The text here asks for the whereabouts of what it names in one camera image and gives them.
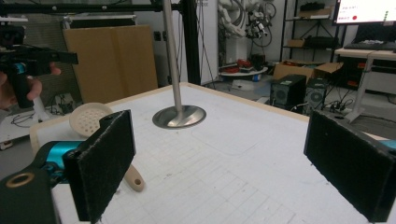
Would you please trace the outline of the computer monitor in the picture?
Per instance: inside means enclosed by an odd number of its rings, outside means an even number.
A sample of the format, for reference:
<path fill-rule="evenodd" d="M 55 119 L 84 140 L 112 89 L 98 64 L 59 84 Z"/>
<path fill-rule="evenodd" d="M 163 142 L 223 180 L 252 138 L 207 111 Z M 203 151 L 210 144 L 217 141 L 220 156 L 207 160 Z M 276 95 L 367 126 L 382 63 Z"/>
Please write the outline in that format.
<path fill-rule="evenodd" d="M 332 23 L 358 25 L 396 22 L 396 0 L 336 0 Z"/>

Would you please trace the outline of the silver-edged black case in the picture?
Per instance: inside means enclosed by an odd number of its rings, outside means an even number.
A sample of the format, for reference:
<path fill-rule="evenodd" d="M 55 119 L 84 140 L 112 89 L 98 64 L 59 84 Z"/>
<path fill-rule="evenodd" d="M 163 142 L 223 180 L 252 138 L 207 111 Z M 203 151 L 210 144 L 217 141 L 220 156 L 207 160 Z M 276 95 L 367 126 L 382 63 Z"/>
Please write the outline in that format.
<path fill-rule="evenodd" d="M 64 16 L 64 29 L 135 25 L 136 15 L 69 15 Z"/>

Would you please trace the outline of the metal utensil stand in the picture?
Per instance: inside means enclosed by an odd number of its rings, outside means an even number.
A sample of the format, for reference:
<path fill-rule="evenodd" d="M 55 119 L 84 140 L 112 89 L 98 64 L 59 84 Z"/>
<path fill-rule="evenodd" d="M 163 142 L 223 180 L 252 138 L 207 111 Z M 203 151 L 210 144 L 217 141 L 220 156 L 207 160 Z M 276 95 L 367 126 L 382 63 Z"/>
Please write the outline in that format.
<path fill-rule="evenodd" d="M 183 105 L 181 102 L 171 0 L 163 0 L 163 18 L 167 33 L 167 54 L 175 104 L 158 111 L 152 121 L 156 126 L 164 129 L 188 128 L 202 122 L 206 117 L 206 112 L 199 106 Z"/>

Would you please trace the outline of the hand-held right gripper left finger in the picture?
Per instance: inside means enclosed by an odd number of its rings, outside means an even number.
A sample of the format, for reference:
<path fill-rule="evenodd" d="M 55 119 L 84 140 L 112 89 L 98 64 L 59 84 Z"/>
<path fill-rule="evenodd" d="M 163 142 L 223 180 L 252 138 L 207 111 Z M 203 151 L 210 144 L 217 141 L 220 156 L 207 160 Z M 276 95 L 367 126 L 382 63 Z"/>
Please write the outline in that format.
<path fill-rule="evenodd" d="M 63 154 L 65 176 L 81 221 L 97 222 L 135 155 L 129 110 L 100 119 L 100 128 Z"/>

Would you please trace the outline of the black shelf rack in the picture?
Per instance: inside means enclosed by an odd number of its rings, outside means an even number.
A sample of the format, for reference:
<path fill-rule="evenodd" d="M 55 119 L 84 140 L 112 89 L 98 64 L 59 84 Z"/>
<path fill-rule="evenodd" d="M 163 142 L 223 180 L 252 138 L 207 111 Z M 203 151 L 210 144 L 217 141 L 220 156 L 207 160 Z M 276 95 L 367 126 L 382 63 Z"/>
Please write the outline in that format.
<path fill-rule="evenodd" d="M 336 0 L 285 0 L 280 61 L 332 62 L 347 28 L 333 24 Z"/>

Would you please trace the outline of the white robot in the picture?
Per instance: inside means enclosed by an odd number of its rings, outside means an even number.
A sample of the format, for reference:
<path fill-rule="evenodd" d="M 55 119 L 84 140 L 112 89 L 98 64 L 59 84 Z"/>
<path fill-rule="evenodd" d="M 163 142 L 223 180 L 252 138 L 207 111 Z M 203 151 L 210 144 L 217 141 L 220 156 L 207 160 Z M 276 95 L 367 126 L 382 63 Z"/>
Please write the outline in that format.
<path fill-rule="evenodd" d="M 246 11 L 243 0 L 218 0 L 219 26 L 225 37 L 225 60 L 247 57 Z"/>

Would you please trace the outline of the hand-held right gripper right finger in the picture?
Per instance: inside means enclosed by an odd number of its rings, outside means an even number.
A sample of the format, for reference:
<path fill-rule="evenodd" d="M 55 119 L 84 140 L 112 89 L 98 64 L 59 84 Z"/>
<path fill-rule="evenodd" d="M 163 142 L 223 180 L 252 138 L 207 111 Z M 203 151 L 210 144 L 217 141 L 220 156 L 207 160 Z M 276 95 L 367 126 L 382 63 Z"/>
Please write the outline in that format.
<path fill-rule="evenodd" d="M 386 222 L 396 201 L 396 148 L 324 111 L 311 113 L 304 154 L 370 222 Z"/>

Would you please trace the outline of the black keyboard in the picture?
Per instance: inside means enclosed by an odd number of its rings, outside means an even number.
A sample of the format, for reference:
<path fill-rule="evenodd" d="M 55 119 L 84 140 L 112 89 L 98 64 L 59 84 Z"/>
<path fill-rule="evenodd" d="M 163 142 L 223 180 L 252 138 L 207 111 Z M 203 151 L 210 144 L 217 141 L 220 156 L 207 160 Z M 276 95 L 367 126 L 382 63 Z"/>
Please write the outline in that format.
<path fill-rule="evenodd" d="M 345 49 L 394 50 L 396 49 L 396 43 L 394 42 L 384 42 L 382 44 L 351 43 L 346 45 Z"/>

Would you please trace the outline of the open flat cardboard box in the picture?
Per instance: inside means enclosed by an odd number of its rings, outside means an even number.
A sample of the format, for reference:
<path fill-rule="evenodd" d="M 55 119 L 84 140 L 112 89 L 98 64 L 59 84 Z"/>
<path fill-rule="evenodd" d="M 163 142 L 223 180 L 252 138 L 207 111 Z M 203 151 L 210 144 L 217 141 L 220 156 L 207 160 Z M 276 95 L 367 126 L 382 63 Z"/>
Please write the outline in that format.
<path fill-rule="evenodd" d="M 343 63 L 285 60 L 276 64 L 273 79 L 281 79 L 287 75 L 303 75 L 307 78 L 326 77 L 340 70 L 343 65 Z"/>

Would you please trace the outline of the brown cardboard sheet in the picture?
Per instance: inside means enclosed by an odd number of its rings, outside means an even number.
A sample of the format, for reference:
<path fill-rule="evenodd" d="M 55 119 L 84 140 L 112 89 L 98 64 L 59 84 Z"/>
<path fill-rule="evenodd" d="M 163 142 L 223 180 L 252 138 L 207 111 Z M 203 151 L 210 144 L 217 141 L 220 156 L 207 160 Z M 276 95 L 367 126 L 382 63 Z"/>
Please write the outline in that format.
<path fill-rule="evenodd" d="M 147 25 L 64 31 L 84 103 L 110 103 L 158 88 L 151 29 Z"/>

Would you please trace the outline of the white grid mat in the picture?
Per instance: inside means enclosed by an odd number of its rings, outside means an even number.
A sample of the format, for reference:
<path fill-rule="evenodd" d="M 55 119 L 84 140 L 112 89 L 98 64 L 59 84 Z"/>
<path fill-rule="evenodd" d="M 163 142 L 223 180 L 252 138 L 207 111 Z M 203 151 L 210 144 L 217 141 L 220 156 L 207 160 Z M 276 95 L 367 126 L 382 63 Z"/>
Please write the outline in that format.
<path fill-rule="evenodd" d="M 203 122 L 155 126 L 169 88 L 110 103 L 132 112 L 146 186 L 121 183 L 100 224 L 368 224 L 304 155 L 306 116 L 190 84 L 181 95 Z"/>

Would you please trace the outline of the black computer tower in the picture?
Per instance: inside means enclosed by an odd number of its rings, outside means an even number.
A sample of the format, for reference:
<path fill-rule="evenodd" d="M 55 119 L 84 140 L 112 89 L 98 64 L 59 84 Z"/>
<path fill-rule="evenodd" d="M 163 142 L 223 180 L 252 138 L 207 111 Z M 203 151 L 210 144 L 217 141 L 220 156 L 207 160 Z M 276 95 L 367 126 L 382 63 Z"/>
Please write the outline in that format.
<path fill-rule="evenodd" d="M 321 109 L 324 106 L 328 82 L 322 78 L 310 78 L 306 84 L 305 102 L 308 110 Z"/>
<path fill-rule="evenodd" d="M 304 102 L 306 76 L 286 75 L 271 83 L 270 105 L 292 109 Z"/>

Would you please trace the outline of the round white table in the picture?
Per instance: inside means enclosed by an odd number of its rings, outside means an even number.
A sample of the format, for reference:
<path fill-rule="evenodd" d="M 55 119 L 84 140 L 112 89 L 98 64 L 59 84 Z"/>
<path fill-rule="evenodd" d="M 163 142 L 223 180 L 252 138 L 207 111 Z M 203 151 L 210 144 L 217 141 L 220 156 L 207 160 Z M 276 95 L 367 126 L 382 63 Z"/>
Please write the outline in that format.
<path fill-rule="evenodd" d="M 256 69 L 249 60 L 237 60 L 222 65 L 219 68 L 219 75 L 224 77 L 256 76 L 265 73 L 267 70 L 266 66 Z"/>

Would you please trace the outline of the white-legged desk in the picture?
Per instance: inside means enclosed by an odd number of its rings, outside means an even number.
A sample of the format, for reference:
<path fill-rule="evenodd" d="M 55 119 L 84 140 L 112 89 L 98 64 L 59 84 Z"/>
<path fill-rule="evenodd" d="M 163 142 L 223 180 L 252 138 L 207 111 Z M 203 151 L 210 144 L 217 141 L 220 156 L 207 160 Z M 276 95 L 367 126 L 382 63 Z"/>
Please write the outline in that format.
<path fill-rule="evenodd" d="M 352 122 L 363 113 L 364 108 L 361 106 L 361 102 L 367 89 L 396 95 L 396 75 L 372 70 L 374 60 L 396 62 L 396 53 L 391 50 L 368 49 L 337 49 L 335 53 L 342 57 L 365 60 L 355 103 L 352 110 L 346 114 L 346 119 L 349 122 Z"/>

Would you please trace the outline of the beige slotted spoon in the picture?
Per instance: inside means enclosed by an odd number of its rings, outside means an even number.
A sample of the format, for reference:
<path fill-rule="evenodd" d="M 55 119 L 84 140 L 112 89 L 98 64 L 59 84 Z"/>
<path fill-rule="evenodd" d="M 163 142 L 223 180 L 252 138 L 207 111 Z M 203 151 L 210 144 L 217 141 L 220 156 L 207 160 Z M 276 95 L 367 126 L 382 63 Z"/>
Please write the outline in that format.
<path fill-rule="evenodd" d="M 87 103 L 77 107 L 69 117 L 71 128 L 78 134 L 89 137 L 99 129 L 99 121 L 113 113 L 113 110 L 101 103 Z M 145 182 L 141 174 L 131 164 L 124 175 L 128 185 L 137 192 L 141 192 L 145 187 Z"/>

